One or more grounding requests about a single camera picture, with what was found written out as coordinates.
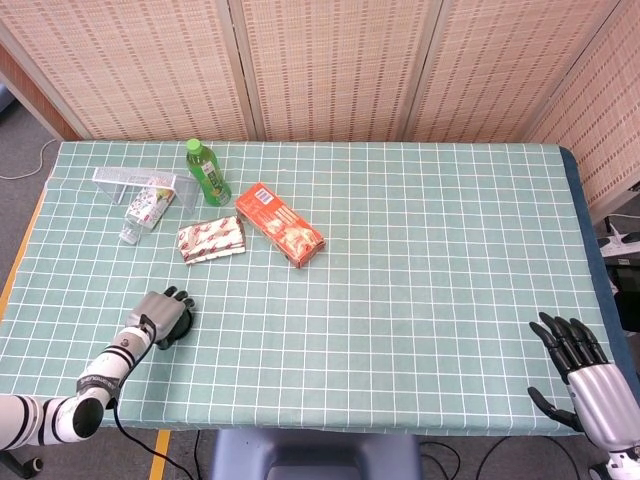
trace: clear acrylic stand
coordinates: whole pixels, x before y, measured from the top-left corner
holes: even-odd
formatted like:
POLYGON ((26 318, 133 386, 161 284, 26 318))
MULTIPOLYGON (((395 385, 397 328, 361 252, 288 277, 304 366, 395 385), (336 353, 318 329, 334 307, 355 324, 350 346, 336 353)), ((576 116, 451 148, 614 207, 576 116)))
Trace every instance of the clear acrylic stand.
POLYGON ((122 202, 127 187, 153 186, 152 179, 157 180, 158 186, 173 190, 187 212, 194 213, 200 186, 194 178, 186 175, 148 168, 98 167, 92 178, 98 188, 116 205, 122 202))

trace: snack box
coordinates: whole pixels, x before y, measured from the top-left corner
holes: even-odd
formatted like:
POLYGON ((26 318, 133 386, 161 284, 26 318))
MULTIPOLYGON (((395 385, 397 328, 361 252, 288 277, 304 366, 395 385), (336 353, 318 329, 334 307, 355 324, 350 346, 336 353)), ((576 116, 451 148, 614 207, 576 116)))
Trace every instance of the snack box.
POLYGON ((262 230, 297 268, 324 248, 320 232, 262 183, 256 183, 236 200, 236 210, 262 230))

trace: yellow floor tape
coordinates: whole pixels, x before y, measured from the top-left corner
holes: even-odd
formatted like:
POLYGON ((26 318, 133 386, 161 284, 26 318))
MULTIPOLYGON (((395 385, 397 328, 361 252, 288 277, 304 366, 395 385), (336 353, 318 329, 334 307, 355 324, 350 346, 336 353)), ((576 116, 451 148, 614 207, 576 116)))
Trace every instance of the yellow floor tape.
POLYGON ((43 200, 44 200, 44 190, 40 194, 40 199, 38 200, 38 205, 36 205, 36 209, 33 211, 33 215, 31 215, 31 220, 29 221, 29 226, 27 227, 27 231, 24 232, 24 237, 22 237, 22 243, 20 243, 18 254, 16 255, 15 260, 13 261, 13 266, 11 267, 11 272, 9 272, 9 277, 7 277, 7 283, 4 284, 4 288, 2 289, 2 296, 0 296, 0 322, 2 322, 2 318, 4 317, 4 311, 6 310, 7 304, 9 303, 9 295, 11 294, 11 289, 13 288, 13 282, 16 279, 16 272, 18 271, 18 267, 20 266, 22 257, 24 257, 24 252, 27 249, 27 243, 29 243, 29 237, 31 236, 31 231, 33 230, 33 226, 36 223, 36 218, 38 218, 38 214, 40 213, 40 208, 42 207, 43 200))
MULTIPOLYGON (((169 430, 158 430, 158 437, 156 438, 156 452, 166 455, 169 451, 169 440, 171 432, 169 430)), ((156 455, 153 456, 153 463, 151 464, 151 471, 149 472, 149 480, 162 480, 164 474, 164 458, 160 458, 156 455)))

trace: green plastic bottle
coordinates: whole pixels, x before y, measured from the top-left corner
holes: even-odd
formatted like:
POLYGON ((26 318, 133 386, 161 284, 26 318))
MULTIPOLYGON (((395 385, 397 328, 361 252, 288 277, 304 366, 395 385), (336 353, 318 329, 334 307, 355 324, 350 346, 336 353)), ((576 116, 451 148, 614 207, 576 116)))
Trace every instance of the green plastic bottle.
POLYGON ((221 207, 231 200, 231 189, 224 181, 218 159, 210 148, 197 138, 187 141, 187 166, 202 187, 204 198, 210 205, 221 207))

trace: black cable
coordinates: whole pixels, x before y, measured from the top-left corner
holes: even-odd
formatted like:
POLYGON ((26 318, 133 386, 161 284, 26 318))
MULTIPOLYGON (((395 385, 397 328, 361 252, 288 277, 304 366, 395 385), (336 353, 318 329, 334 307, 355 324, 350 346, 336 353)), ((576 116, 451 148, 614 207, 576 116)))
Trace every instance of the black cable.
POLYGON ((202 480, 200 473, 200 462, 198 462, 198 442, 200 441, 200 430, 196 434, 196 444, 193 446, 193 460, 196 462, 196 470, 198 471, 198 480, 202 480))
POLYGON ((420 442, 420 446, 422 446, 422 445, 437 445, 439 447, 446 448, 451 453, 453 453, 456 456, 456 460, 458 461, 458 465, 456 466, 456 471, 453 472, 453 476, 451 477, 450 480, 454 480, 458 476, 458 472, 460 471, 460 467, 462 466, 462 461, 460 460, 460 454, 458 453, 458 451, 455 448, 453 448, 452 446, 447 445, 445 443, 440 443, 440 442, 436 442, 436 441, 433 441, 433 440, 425 440, 423 442, 420 442))
MULTIPOLYGON (((487 452, 487 454, 484 456, 484 458, 482 459, 482 462, 480 462, 480 466, 478 467, 478 472, 476 473, 476 480, 480 480, 480 472, 482 472, 482 467, 484 467, 484 464, 486 463, 487 459, 489 458, 489 456, 491 456, 491 454, 493 453, 493 451, 498 448, 498 446, 503 443, 505 440, 509 440, 510 438, 513 437, 502 437, 500 440, 498 440, 495 445, 493 447, 491 447, 489 449, 489 451, 487 452)), ((547 440, 549 440, 552 443, 555 443, 558 447, 560 447, 560 450, 562 450, 564 452, 564 454, 569 458, 569 461, 571 462, 571 466, 573 467, 573 471, 576 474, 576 479, 580 480, 580 472, 578 472, 578 466, 576 465, 575 460, 573 459, 573 457, 571 456, 571 454, 567 451, 566 448, 564 448, 557 440, 554 440, 551 437, 542 437, 542 438, 546 438, 547 440)))
POLYGON ((435 463, 436 465, 438 465, 438 468, 440 469, 440 472, 442 473, 442 475, 444 476, 444 480, 451 480, 449 478, 449 476, 447 475, 447 471, 444 469, 444 467, 442 466, 442 464, 435 458, 432 457, 431 455, 427 454, 427 453, 423 453, 420 455, 421 457, 424 458, 428 458, 429 460, 432 460, 433 463, 435 463))
POLYGON ((551 438, 551 437, 542 437, 542 438, 546 438, 547 440, 549 440, 551 443, 555 443, 558 447, 560 447, 560 450, 562 450, 564 452, 564 454, 567 456, 567 458, 569 459, 569 461, 571 462, 571 465, 573 466, 573 471, 576 474, 576 478, 578 480, 580 480, 580 472, 578 471, 578 465, 576 465, 575 460, 573 459, 573 457, 571 456, 571 454, 567 451, 566 448, 564 448, 560 442, 558 442, 555 438, 551 438))
MULTIPOLYGON (((122 388, 122 386, 124 385, 124 382, 127 378, 129 378, 129 375, 131 374, 131 372, 133 372, 133 370, 135 370, 135 368, 140 364, 140 362, 144 359, 144 357, 147 356, 147 353, 149 353, 149 350, 151 350, 151 348, 153 347, 153 345, 156 343, 156 336, 157 336, 157 330, 156 330, 156 326, 155 324, 149 320, 146 316, 143 315, 142 321, 144 322, 144 325, 150 325, 151 326, 151 330, 152 330, 152 337, 151 337, 151 342, 149 342, 149 345, 147 345, 147 348, 145 349, 145 351, 142 353, 142 355, 140 355, 140 357, 134 362, 133 366, 129 369, 129 371, 125 374, 125 376, 122 378, 122 380, 120 381, 120 388, 122 388)), ((180 465, 179 463, 174 462, 173 460, 171 460, 168 456, 163 455, 160 452, 156 452, 154 449, 148 447, 147 445, 145 445, 142 441, 138 440, 136 437, 134 437, 133 435, 131 435, 129 432, 127 432, 124 427, 122 426, 122 424, 120 423, 120 417, 118 415, 118 399, 114 398, 113 399, 113 418, 116 421, 116 426, 118 427, 118 430, 120 431, 120 433, 122 433, 125 437, 127 437, 129 440, 131 440, 132 442, 140 445, 143 449, 145 449, 147 452, 149 452, 152 455, 155 455, 156 457, 160 457, 162 459, 164 459, 165 461, 169 462, 171 465, 173 465, 174 467, 176 467, 179 470, 182 470, 184 473, 187 474, 187 477, 189 477, 189 480, 194 480, 193 476, 189 473, 189 471, 184 468, 182 465, 180 465)), ((198 478, 200 479, 200 471, 198 469, 198 478)))
POLYGON ((149 448, 148 446, 146 446, 144 443, 142 443, 140 440, 138 440, 136 437, 131 435, 129 432, 127 432, 122 427, 122 424, 120 423, 120 418, 118 417, 118 401, 117 400, 115 401, 115 405, 113 406, 113 418, 116 421, 116 426, 118 427, 118 430, 120 430, 120 433, 122 433, 125 437, 127 437, 132 442, 137 443, 138 445, 140 445, 142 448, 144 448, 150 454, 155 455, 156 457, 160 457, 160 458, 166 460, 167 462, 169 462, 171 465, 173 465, 177 469, 182 470, 184 473, 187 474, 187 477, 189 477, 189 480, 194 480, 193 476, 182 465, 180 465, 179 463, 174 462, 173 460, 171 460, 166 455, 163 455, 162 453, 156 452, 154 449, 149 448))
POLYGON ((487 452, 487 454, 484 456, 484 458, 482 459, 482 461, 480 462, 480 466, 478 467, 478 471, 476 473, 476 480, 480 480, 480 472, 482 472, 482 467, 484 467, 484 464, 487 462, 487 459, 489 458, 489 456, 493 453, 493 451, 498 448, 498 446, 504 442, 505 440, 509 440, 511 437, 502 437, 500 440, 498 440, 495 445, 493 447, 491 447, 489 449, 489 451, 487 452))

